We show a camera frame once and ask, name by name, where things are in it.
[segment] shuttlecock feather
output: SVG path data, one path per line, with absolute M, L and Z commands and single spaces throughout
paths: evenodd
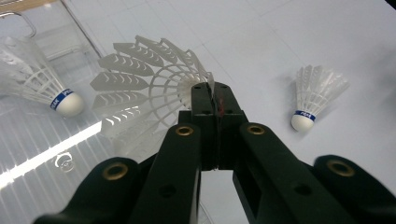
M 307 132 L 316 116 L 348 87 L 347 79 L 322 66 L 308 65 L 297 73 L 297 110 L 291 125 L 298 132 Z
M 65 87 L 34 42 L 13 37 L 1 40 L 1 92 L 49 105 L 67 118 L 82 111 L 81 97 Z
M 191 87 L 214 80 L 196 55 L 167 39 L 137 36 L 135 43 L 116 43 L 116 53 L 100 59 L 106 69 L 91 83 L 100 93 L 92 108 L 101 113 L 101 133 L 116 154 L 141 162 L 156 153 L 178 111 L 191 108 Z

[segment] blue stripe on shuttlecock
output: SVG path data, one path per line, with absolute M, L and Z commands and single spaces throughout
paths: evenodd
M 70 95 L 71 93 L 73 93 L 73 92 L 70 89 L 61 91 L 61 93 L 59 93 L 59 95 L 57 97 L 55 97 L 55 99 L 53 99 L 52 103 L 50 103 L 50 108 L 53 110 L 56 110 L 56 108 L 61 103 L 61 101 L 64 98 L 66 98 L 66 96 Z
M 294 115 L 304 116 L 306 118 L 312 119 L 312 121 L 315 121 L 315 119 L 316 119 L 316 117 L 313 114 L 310 114 L 310 113 L 302 111 L 302 110 L 296 110 Z

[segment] white shuttlecock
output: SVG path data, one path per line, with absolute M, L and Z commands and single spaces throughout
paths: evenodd
M 160 148 L 178 111 L 191 108 L 191 87 L 214 80 L 190 51 L 166 39 L 155 42 L 137 36 L 135 43 L 114 44 L 117 53 L 100 59 L 107 71 L 91 83 L 101 91 L 93 109 L 101 113 L 101 133 L 116 154 L 141 162 Z
M 297 73 L 297 110 L 291 125 L 298 132 L 307 132 L 316 116 L 348 87 L 347 79 L 322 66 L 308 65 Z
M 64 86 L 34 42 L 13 37 L 1 40 L 1 92 L 49 105 L 66 118 L 82 111 L 81 97 Z

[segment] metal wire handle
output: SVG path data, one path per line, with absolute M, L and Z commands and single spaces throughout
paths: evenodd
M 32 33 L 30 33 L 26 37 L 35 36 L 35 33 L 36 33 L 35 26 L 32 24 L 31 21 L 29 21 L 29 19 L 25 15 L 21 14 L 20 12 L 13 12 L 13 11 L 6 11 L 6 12 L 1 12 L 0 13 L 0 17 L 2 17 L 2 18 L 5 18 L 6 16 L 12 16 L 12 15 L 22 17 L 26 21 L 26 23 L 30 26 L 30 28 L 32 29 Z

